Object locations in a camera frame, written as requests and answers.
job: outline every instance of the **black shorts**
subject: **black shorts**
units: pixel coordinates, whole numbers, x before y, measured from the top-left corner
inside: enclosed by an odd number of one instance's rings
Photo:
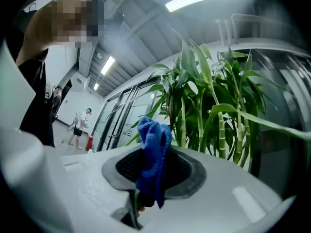
[[[76,136],[81,136],[82,135],[82,130],[77,129],[76,126],[74,126],[73,134],[76,135]]]

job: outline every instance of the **floor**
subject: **floor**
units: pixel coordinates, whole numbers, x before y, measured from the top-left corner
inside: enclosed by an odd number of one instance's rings
[[[67,132],[66,131],[67,128],[68,127],[66,125],[58,121],[55,121],[53,123],[54,144],[59,154],[61,156],[66,156],[66,155],[87,153],[86,151],[87,134],[82,133],[82,136],[80,136],[79,145],[82,147],[82,149],[79,150],[75,147],[76,137],[74,137],[74,139],[72,140],[72,143],[74,143],[74,146],[67,144],[70,136],[73,134],[73,130],[70,132]]]

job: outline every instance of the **blue cloth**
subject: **blue cloth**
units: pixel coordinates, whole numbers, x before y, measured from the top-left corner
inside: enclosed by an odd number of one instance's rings
[[[138,132],[142,139],[144,160],[140,177],[136,181],[137,189],[153,198],[159,208],[164,203],[164,191],[161,183],[165,180],[165,153],[172,141],[172,132],[165,124],[159,124],[144,116],[138,123]]]

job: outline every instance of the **ceiling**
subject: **ceiling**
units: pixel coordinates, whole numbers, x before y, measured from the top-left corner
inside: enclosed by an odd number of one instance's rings
[[[118,10],[123,13],[124,21],[117,35],[105,35],[92,52],[87,73],[90,75],[89,87],[93,88],[98,83],[97,92],[105,97],[145,68],[180,52],[181,43],[172,28],[188,44],[191,38],[200,45],[220,40],[217,19],[228,20],[234,35],[232,14],[265,16],[290,22],[274,0],[206,0],[173,13],[165,7],[169,1],[107,0],[105,18],[111,18]],[[252,37],[254,29],[249,28],[243,27],[240,37]],[[103,75],[100,72],[109,56],[116,61]]]

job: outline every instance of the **white shirt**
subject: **white shirt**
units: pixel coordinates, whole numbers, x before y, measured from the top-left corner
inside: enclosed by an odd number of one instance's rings
[[[85,120],[86,120],[86,112],[84,111],[78,117],[78,123],[77,123],[76,128],[79,130],[82,130],[83,129],[82,121],[85,121]]]

